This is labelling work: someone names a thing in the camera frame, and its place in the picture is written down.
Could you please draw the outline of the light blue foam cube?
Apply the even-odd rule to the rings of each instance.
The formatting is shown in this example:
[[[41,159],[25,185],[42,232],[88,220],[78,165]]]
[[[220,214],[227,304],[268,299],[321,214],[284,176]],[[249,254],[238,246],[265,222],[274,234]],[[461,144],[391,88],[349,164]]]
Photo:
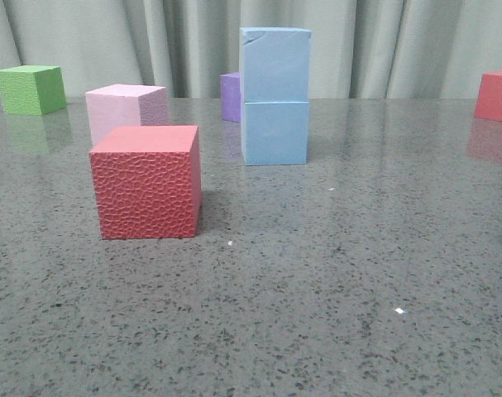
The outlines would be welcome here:
[[[244,103],[241,150],[245,164],[304,164],[308,119],[307,102]]]

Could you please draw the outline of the darker blue foam cube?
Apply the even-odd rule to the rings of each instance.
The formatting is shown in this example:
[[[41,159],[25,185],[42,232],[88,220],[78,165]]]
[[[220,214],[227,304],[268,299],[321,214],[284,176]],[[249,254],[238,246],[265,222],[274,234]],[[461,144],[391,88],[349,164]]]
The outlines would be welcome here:
[[[247,103],[307,101],[311,39],[308,29],[242,27],[242,99]]]

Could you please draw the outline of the red textured foam cube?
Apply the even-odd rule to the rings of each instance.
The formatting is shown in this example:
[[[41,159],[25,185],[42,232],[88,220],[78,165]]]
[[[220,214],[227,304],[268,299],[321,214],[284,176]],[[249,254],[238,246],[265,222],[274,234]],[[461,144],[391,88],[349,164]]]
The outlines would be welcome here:
[[[117,127],[89,152],[104,239],[182,238],[201,206],[198,127]]]

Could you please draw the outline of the dark purple foam cube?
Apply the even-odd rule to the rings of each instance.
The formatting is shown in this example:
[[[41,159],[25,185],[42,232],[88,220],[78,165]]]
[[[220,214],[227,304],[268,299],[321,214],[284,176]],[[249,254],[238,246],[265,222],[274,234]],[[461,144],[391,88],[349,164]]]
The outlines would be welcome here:
[[[220,75],[222,119],[229,122],[241,121],[240,73]]]

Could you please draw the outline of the pink foam cube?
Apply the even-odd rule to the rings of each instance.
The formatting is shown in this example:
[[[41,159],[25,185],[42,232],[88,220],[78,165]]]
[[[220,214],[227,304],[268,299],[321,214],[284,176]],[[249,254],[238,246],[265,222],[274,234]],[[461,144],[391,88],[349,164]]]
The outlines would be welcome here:
[[[119,126],[167,125],[166,87],[112,84],[85,93],[92,143]]]

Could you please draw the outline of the grey pleated curtain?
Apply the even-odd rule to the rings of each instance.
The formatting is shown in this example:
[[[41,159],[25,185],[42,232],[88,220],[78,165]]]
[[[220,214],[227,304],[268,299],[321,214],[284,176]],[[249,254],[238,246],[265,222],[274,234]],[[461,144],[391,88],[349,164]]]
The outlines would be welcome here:
[[[502,1],[0,1],[0,69],[216,98],[245,26],[312,31],[311,98],[473,98],[502,70]]]

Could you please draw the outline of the green foam cube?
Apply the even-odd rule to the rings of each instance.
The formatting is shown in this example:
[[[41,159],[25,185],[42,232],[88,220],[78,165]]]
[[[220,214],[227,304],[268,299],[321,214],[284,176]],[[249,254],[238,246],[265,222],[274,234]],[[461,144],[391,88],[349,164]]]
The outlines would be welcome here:
[[[59,66],[22,65],[0,69],[0,94],[7,114],[42,116],[67,105]]]

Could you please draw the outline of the red foam cube at right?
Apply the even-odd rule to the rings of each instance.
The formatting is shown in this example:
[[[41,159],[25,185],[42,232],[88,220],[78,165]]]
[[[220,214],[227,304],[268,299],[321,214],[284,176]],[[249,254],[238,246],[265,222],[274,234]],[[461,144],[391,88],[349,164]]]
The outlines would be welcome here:
[[[502,71],[482,75],[474,116],[502,122]]]

